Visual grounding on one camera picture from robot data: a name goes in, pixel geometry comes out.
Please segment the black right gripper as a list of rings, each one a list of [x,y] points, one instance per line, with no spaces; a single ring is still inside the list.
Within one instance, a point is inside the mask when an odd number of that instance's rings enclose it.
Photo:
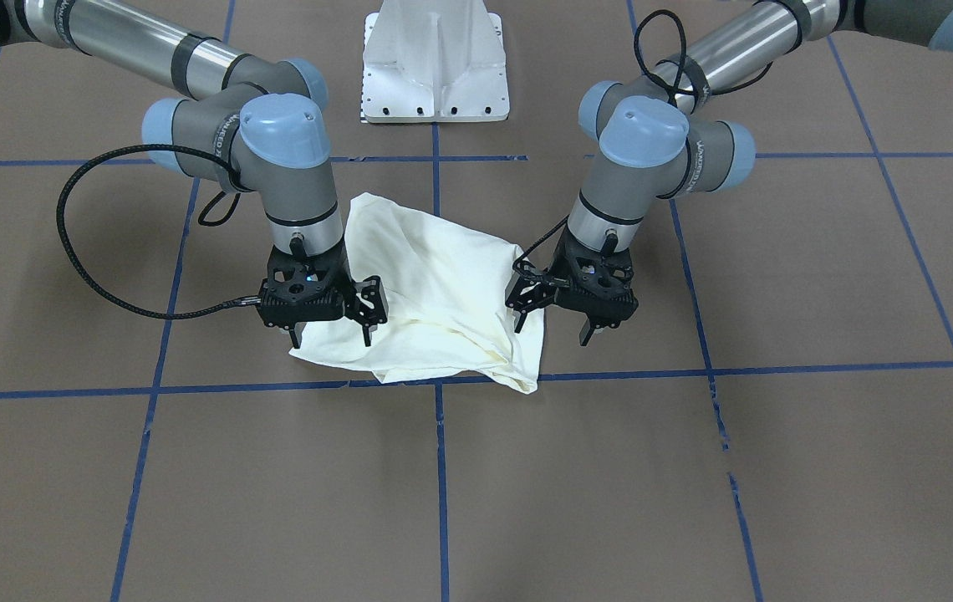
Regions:
[[[268,274],[259,290],[257,312],[267,327],[288,329],[293,349],[301,349],[300,323],[350,319],[362,329],[364,346],[388,320],[381,277],[351,279],[345,247],[311,257],[270,252]]]

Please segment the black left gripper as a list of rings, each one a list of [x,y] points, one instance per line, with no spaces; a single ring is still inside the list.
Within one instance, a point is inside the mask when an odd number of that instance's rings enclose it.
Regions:
[[[562,235],[549,271],[538,269],[527,259],[516,259],[512,270],[506,306],[516,314],[514,333],[522,332],[530,313],[554,304],[588,317],[578,335],[579,345],[584,347],[600,328],[617,328],[640,305],[632,289],[630,250],[603,255],[573,235]]]

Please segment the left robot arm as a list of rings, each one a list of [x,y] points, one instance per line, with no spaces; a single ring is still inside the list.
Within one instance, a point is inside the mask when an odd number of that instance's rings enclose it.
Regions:
[[[629,248],[652,203],[739,186],[756,159],[752,134],[697,113],[717,95],[755,84],[773,62],[836,31],[863,32],[953,53],[953,1],[756,1],[695,44],[645,64],[627,84],[600,81],[578,110],[598,144],[567,217],[554,226],[553,259],[518,257],[506,306],[522,331],[530,313],[557,305],[583,313],[580,343],[636,311]]]

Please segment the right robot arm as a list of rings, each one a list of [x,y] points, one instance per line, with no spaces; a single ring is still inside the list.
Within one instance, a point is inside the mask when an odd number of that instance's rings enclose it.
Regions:
[[[65,208],[75,184],[106,161],[145,152],[157,165],[220,184],[223,196],[259,195],[273,236],[267,275],[255,296],[186,313],[182,320],[252,306],[294,347],[307,323],[350,319],[364,342],[385,323],[381,281],[351,278],[323,111],[328,92],[308,61],[263,60],[121,1],[0,1],[0,47],[37,42],[68,48],[175,90],[141,122],[141,143],[86,161],[65,182],[56,222],[80,278],[126,311],[151,316],[90,277],[75,254]]]

